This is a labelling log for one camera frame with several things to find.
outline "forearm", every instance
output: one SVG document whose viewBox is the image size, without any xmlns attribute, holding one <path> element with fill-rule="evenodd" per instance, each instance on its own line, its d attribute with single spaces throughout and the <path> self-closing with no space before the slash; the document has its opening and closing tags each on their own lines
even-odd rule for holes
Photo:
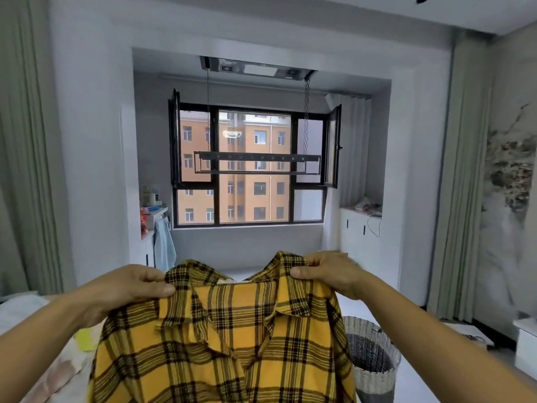
<svg viewBox="0 0 537 403">
<path fill-rule="evenodd" d="M 361 283 L 379 325 L 442 403 L 536 401 L 511 370 L 382 280 L 367 273 Z"/>
<path fill-rule="evenodd" d="M 83 311 L 60 296 L 0 336 L 0 403 L 18 403 L 77 331 Z"/>
</svg>

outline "wall mural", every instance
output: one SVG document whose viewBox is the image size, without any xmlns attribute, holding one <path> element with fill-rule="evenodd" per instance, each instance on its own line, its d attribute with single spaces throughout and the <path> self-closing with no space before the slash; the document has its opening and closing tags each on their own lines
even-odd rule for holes
<svg viewBox="0 0 537 403">
<path fill-rule="evenodd" d="M 537 56 L 528 31 L 494 46 L 497 67 L 487 138 L 474 317 L 516 339 L 513 293 L 537 147 Z M 537 26 L 530 27 L 537 36 Z"/>
</svg>

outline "laundry basket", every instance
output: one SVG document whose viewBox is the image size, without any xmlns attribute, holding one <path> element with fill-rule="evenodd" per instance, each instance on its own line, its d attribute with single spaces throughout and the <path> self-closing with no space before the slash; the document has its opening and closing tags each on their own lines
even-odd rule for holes
<svg viewBox="0 0 537 403">
<path fill-rule="evenodd" d="M 343 317 L 361 403 L 393 403 L 401 353 L 376 324 Z"/>
</svg>

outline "yellow plaid shirt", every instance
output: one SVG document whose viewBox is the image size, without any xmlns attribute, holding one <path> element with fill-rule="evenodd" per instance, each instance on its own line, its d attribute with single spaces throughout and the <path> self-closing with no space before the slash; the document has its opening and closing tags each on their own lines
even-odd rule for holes
<svg viewBox="0 0 537 403">
<path fill-rule="evenodd" d="M 91 371 L 90 403 L 354 402 L 336 295 L 295 280 L 278 252 L 244 283 L 205 264 L 169 271 L 175 295 L 113 311 Z"/>
</svg>

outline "green curtain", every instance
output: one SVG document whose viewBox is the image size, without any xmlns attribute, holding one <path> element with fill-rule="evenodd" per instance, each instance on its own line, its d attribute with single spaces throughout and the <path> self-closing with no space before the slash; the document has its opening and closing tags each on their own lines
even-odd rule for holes
<svg viewBox="0 0 537 403">
<path fill-rule="evenodd" d="M 491 94 L 489 39 L 461 32 L 453 67 L 427 310 L 470 321 Z"/>
<path fill-rule="evenodd" d="M 0 292 L 75 286 L 47 0 L 0 0 Z"/>
</svg>

